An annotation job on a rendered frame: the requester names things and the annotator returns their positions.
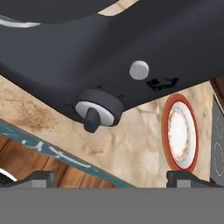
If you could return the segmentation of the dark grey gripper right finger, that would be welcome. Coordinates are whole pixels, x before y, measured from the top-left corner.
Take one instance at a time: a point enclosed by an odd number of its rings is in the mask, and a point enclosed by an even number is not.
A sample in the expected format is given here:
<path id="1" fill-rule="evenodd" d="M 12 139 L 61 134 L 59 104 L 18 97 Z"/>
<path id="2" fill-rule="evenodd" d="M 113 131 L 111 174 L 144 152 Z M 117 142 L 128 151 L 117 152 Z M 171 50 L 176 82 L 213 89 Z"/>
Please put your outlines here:
<path id="1" fill-rule="evenodd" d="M 214 181 L 202 180 L 189 171 L 168 171 L 166 173 L 168 188 L 194 188 L 194 187 L 214 187 L 223 188 L 223 185 L 217 185 Z"/>

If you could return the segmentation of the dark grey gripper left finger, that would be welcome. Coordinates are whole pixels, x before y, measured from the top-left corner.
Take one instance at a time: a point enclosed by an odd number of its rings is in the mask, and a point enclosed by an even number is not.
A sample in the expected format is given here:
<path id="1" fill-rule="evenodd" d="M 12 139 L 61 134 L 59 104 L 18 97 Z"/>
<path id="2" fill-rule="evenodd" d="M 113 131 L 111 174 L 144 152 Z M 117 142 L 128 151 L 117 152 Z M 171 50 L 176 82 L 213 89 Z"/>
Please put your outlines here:
<path id="1" fill-rule="evenodd" d="M 0 188 L 49 188 L 55 186 L 55 171 L 34 171 L 24 179 L 9 184 L 0 184 Z"/>

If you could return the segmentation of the black grey mixer knob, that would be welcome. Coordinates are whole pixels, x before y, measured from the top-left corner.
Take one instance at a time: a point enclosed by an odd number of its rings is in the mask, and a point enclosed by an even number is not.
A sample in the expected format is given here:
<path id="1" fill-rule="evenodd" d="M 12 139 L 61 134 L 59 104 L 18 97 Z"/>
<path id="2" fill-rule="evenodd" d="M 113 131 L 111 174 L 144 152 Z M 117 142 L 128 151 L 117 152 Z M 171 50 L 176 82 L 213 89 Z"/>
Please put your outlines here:
<path id="1" fill-rule="evenodd" d="M 100 89 L 86 89 L 78 95 L 74 110 L 82 119 L 85 131 L 95 133 L 100 126 L 116 126 L 124 106 L 112 94 Z"/>

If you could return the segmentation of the silver mixer bowl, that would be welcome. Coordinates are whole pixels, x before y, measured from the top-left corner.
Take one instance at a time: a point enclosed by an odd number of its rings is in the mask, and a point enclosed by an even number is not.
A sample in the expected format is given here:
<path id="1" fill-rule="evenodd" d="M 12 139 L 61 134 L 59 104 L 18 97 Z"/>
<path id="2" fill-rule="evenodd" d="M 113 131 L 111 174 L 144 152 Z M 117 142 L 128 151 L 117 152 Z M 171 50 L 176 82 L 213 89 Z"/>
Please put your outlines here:
<path id="1" fill-rule="evenodd" d="M 39 23 L 21 22 L 13 18 L 0 15 L 0 25 L 10 28 L 31 28 L 39 26 Z"/>

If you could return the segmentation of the red rimmed white plate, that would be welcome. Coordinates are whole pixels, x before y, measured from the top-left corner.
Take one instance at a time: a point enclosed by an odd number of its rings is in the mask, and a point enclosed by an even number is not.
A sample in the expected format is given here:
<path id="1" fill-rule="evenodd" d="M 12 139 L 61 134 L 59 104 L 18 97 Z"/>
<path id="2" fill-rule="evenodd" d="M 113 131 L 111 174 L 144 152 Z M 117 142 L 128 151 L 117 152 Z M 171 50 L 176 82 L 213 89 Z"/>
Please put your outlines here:
<path id="1" fill-rule="evenodd" d="M 199 154 L 199 134 L 193 108 L 182 94 L 167 99 L 161 125 L 168 165 L 174 171 L 192 172 Z"/>

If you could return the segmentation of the grey hob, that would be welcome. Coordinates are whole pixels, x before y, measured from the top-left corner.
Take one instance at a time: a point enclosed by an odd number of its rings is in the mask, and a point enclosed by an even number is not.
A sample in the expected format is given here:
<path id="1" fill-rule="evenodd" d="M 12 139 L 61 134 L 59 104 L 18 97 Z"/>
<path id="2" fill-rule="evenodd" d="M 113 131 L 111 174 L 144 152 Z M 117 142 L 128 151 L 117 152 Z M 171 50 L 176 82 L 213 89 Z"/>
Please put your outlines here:
<path id="1" fill-rule="evenodd" d="M 224 115 L 216 99 L 213 99 L 210 178 L 224 186 Z"/>

